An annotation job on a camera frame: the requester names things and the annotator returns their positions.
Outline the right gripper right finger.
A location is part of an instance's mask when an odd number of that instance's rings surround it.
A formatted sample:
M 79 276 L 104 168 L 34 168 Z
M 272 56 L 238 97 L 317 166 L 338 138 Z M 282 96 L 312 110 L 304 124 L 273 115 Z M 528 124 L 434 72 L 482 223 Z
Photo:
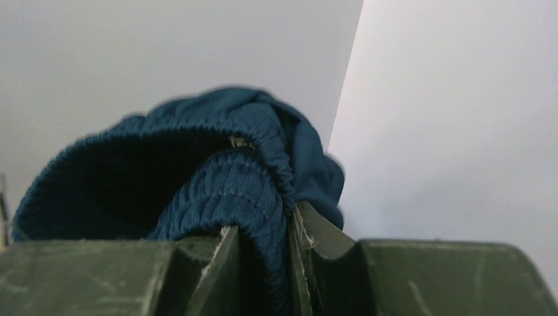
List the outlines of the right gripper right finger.
M 556 315 L 536 266 L 509 244 L 359 240 L 309 203 L 288 228 L 294 315 Z

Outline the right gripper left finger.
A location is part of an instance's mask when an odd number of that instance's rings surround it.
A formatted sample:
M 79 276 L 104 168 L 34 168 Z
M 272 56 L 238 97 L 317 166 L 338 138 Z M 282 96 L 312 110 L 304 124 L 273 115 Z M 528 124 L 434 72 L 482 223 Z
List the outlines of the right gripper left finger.
M 2 315 L 238 315 L 236 227 L 179 242 L 23 242 L 1 254 Z

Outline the navy blue shorts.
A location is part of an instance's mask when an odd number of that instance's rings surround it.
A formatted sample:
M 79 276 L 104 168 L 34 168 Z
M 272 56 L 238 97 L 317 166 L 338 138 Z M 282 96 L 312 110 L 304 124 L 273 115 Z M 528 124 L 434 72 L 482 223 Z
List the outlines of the navy blue shorts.
M 345 175 L 312 124 L 261 90 L 174 99 L 76 140 L 22 198 L 12 237 L 180 240 L 237 226 L 273 315 L 288 315 L 287 226 L 300 201 L 338 228 Z

